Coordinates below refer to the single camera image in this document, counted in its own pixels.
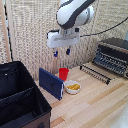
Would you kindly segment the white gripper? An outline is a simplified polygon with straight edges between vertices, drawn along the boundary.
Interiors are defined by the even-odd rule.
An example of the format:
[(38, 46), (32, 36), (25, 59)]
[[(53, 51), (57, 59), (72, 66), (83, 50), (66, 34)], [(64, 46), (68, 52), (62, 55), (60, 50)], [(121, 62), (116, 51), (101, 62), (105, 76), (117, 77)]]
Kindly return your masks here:
[[(60, 29), (60, 30), (52, 30), (47, 33), (47, 46), (49, 48), (54, 48), (53, 54), (54, 57), (58, 56), (57, 47), (63, 46), (71, 46), (77, 44), (79, 42), (79, 29), (71, 28), (71, 29)], [(66, 54), (70, 55), (71, 47), (66, 50)]]

